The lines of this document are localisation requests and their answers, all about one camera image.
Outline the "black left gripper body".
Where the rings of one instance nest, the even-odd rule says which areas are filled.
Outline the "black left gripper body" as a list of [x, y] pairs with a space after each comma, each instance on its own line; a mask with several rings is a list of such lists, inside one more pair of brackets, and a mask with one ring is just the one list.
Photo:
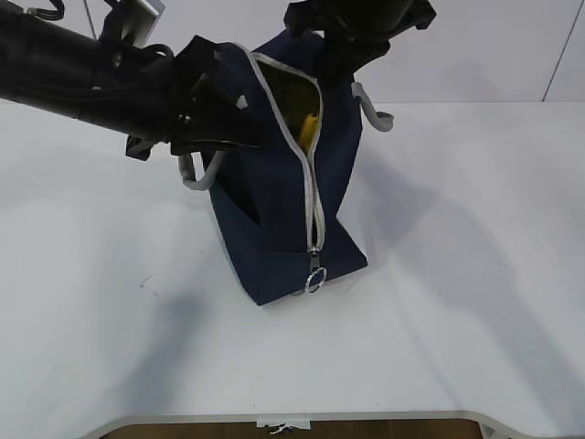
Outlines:
[[173, 156], [227, 147], [229, 97], [214, 82], [220, 61], [219, 45], [200, 36], [172, 57], [165, 99], [156, 107], [162, 113], [154, 118], [162, 126], [152, 134], [130, 135], [128, 157], [146, 160], [159, 143], [169, 144]]

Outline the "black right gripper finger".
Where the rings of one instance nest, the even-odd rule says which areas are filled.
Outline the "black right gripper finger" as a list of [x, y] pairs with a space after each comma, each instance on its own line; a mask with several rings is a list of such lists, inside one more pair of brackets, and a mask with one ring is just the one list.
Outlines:
[[388, 53], [388, 41], [370, 41], [348, 34], [324, 32], [322, 83], [334, 86]]

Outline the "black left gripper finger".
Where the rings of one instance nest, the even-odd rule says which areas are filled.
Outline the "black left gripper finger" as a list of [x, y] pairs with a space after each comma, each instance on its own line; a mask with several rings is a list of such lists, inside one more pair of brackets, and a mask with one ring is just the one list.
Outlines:
[[253, 109], [257, 81], [231, 44], [190, 43], [175, 58], [177, 119], [170, 152], [259, 149], [264, 123]]

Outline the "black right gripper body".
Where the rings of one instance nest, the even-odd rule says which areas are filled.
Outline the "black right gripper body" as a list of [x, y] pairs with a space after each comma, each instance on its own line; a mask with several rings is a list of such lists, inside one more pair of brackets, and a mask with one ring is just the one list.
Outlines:
[[323, 34], [329, 49], [386, 45], [411, 29], [428, 28], [437, 13], [429, 1], [299, 1], [288, 4], [283, 22], [292, 37]]

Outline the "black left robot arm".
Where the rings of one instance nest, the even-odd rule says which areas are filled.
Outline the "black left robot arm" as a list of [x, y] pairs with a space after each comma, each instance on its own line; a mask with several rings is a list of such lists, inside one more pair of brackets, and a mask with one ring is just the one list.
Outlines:
[[124, 33], [128, 1], [112, 1], [99, 38], [53, 24], [64, 5], [1, 4], [1, 97], [127, 134], [125, 154], [145, 161], [159, 143], [172, 155], [261, 148], [263, 124], [219, 44], [193, 37], [179, 53], [136, 47]]

